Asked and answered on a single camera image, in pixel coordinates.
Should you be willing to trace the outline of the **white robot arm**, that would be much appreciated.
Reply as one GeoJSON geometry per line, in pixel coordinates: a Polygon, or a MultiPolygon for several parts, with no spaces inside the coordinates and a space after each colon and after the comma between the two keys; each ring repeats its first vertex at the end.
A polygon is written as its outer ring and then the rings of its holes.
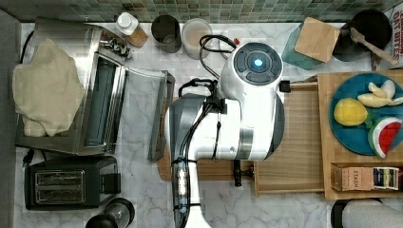
{"type": "Polygon", "coordinates": [[[209,228],[202,214],[200,159],[264,161],[281,143],[285,117],[278,95],[283,62],[261,42],[229,55],[208,96],[186,93],[165,113],[175,228],[209,228]]]}

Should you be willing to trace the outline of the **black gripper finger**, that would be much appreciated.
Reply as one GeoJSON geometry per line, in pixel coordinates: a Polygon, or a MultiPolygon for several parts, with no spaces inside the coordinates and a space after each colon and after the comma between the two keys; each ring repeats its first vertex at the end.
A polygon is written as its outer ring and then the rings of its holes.
{"type": "Polygon", "coordinates": [[[254,177],[254,166],[250,166],[247,169],[242,170],[240,165],[241,165],[240,160],[233,161],[233,177],[234,177],[234,182],[235,182],[236,187],[242,186],[243,177],[248,177],[248,178],[254,177]]]}

